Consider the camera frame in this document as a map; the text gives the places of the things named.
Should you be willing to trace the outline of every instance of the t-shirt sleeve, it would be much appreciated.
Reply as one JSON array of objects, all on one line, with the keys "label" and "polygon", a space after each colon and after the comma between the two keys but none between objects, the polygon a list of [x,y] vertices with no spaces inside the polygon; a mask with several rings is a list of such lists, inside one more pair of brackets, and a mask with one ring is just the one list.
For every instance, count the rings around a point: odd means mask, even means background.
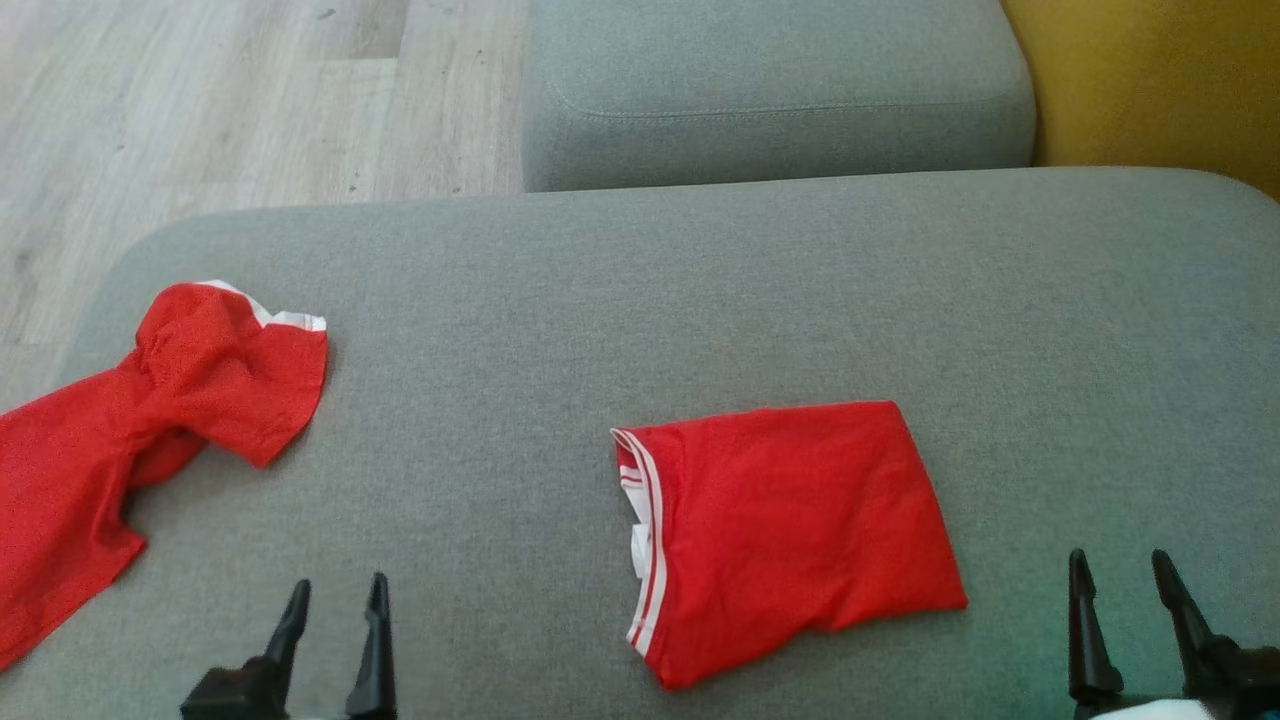
[{"label": "t-shirt sleeve", "polygon": [[146,428],[182,427],[265,466],[306,427],[328,359],[324,318],[271,315],[225,283],[165,290],[131,355],[154,391]]}]

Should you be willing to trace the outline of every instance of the folded red t-shirt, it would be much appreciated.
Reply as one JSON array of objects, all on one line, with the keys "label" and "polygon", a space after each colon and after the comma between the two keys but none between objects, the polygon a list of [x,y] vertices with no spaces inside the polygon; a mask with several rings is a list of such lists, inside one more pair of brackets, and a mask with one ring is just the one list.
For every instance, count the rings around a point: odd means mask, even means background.
[{"label": "folded red t-shirt", "polygon": [[800,630],[968,605],[933,487],[892,402],[614,429],[639,524],[627,642],[667,689]]}]

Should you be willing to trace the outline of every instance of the yellow wall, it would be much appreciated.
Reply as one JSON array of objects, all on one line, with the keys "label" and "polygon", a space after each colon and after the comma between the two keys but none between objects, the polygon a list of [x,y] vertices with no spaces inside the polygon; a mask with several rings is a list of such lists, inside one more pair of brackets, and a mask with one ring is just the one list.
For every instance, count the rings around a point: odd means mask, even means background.
[{"label": "yellow wall", "polygon": [[1280,3],[1004,0],[1047,165],[1222,173],[1280,200]]}]

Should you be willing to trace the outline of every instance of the crumpled red t-shirt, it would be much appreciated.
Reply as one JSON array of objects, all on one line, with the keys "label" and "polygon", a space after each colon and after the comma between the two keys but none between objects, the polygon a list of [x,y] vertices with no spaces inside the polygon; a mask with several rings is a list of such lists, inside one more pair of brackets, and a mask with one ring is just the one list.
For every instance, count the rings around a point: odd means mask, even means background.
[{"label": "crumpled red t-shirt", "polygon": [[214,281],[161,292],[114,369],[0,416],[0,670],[101,592],[146,541],[124,493],[206,442],[265,466],[324,384],[324,318],[271,315]]}]

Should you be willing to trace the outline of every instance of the gray fabric upholstery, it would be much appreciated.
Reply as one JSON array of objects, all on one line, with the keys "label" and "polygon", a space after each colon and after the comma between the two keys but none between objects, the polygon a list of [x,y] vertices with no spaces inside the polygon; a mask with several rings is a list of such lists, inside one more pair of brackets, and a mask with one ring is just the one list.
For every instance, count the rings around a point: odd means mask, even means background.
[{"label": "gray fabric upholstery", "polygon": [[998,0],[541,0],[532,191],[1025,165]]},{"label": "gray fabric upholstery", "polygon": [[[174,717],[315,582],[291,703],[337,711],[390,577],[402,716],[1065,717],[1066,559],[1129,687],[1175,692],[1148,555],[1280,639],[1280,206],[1185,170],[1030,169],[264,210],[115,268],[63,380],[169,283],[324,314],[310,429],[137,493],[151,548],[0,675],[4,717]],[[806,635],[689,692],[622,635],[608,428],[896,400],[972,606]]]}]

